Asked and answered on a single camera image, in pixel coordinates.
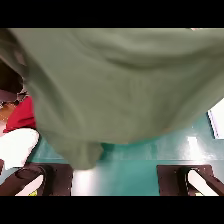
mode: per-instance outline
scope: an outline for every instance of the teal tabletop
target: teal tabletop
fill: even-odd
[[[211,164],[224,182],[224,141],[215,140],[207,115],[192,126],[135,144],[103,144],[104,154],[92,170],[75,171],[72,195],[159,195],[158,164]],[[67,163],[44,138],[32,162]]]

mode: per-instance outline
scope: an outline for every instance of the red cloth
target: red cloth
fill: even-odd
[[[8,133],[19,128],[36,129],[33,103],[30,96],[27,96],[25,100],[15,108],[15,110],[9,116],[6,128],[3,132]]]

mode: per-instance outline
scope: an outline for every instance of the olive green fabric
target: olive green fabric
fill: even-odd
[[[10,29],[27,54],[38,130],[75,169],[101,142],[182,128],[224,95],[224,29]]]

